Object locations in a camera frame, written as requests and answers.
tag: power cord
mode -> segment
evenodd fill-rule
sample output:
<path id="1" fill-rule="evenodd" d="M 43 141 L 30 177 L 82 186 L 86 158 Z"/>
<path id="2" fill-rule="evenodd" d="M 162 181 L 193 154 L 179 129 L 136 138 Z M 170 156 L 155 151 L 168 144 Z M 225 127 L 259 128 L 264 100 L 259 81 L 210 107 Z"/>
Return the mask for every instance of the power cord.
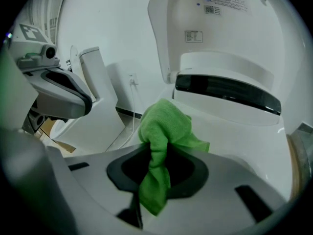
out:
<path id="1" fill-rule="evenodd" d="M 130 134 L 130 136 L 126 139 L 126 141 L 119 147 L 122 148 L 128 141 L 129 139 L 132 137 L 132 135 L 134 134 L 134 131 L 135 131 L 135 101 L 134 101 L 134 93 L 133 93 L 133 88 L 132 88 L 132 85 L 135 84 L 135 81 L 133 79 L 130 79 L 129 80 L 129 84 L 131 86 L 131 91 L 132 91 L 132 98 L 133 98 L 133 111 L 134 111 L 134 116 L 133 116 L 133 131 L 132 133 Z"/>

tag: toilet bowl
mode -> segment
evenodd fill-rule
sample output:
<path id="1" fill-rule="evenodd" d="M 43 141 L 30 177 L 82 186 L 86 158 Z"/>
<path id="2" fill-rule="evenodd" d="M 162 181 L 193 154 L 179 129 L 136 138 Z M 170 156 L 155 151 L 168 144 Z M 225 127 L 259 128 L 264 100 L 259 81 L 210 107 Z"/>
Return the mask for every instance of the toilet bowl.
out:
<path id="1" fill-rule="evenodd" d="M 96 101 L 84 117 L 69 119 L 66 123 L 57 120 L 50 138 L 88 154 L 104 152 L 125 128 L 115 109 L 117 96 L 98 47 L 81 52 L 76 63 L 81 64 L 86 83 Z"/>

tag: toilet tank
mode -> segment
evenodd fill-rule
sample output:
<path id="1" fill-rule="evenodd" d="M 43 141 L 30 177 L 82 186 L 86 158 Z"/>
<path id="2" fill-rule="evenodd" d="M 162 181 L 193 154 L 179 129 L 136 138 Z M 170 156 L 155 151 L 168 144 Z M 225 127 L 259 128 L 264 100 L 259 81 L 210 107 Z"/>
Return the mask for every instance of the toilet tank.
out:
<path id="1" fill-rule="evenodd" d="M 96 99 L 111 99 L 116 104 L 117 95 L 104 66 L 99 47 L 83 50 L 79 58 L 86 82 Z"/>

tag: green cloth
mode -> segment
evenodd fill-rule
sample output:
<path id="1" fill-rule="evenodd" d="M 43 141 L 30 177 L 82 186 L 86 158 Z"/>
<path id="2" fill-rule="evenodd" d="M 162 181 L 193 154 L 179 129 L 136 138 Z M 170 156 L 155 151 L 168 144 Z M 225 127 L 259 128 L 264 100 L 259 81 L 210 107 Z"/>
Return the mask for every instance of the green cloth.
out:
<path id="1" fill-rule="evenodd" d="M 166 204 L 171 187 L 170 175 L 165 167 L 167 143 L 208 151 L 210 144 L 196 138 L 191 132 L 191 117 L 174 104 L 161 99 L 150 106 L 141 118 L 139 138 L 149 142 L 151 160 L 149 171 L 139 186 L 141 204 L 153 215 L 158 215 Z"/>

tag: white wall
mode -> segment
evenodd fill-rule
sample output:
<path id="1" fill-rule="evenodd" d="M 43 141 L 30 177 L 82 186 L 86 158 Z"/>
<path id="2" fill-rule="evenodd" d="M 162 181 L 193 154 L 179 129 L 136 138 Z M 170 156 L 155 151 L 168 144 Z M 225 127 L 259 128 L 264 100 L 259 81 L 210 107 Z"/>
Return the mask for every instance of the white wall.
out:
<path id="1" fill-rule="evenodd" d="M 143 113 L 165 87 L 157 45 L 148 16 L 149 0 L 64 0 L 58 32 L 62 67 L 70 47 L 99 46 L 118 97 L 117 106 L 132 110 L 129 73 L 136 73 L 135 111 Z"/>

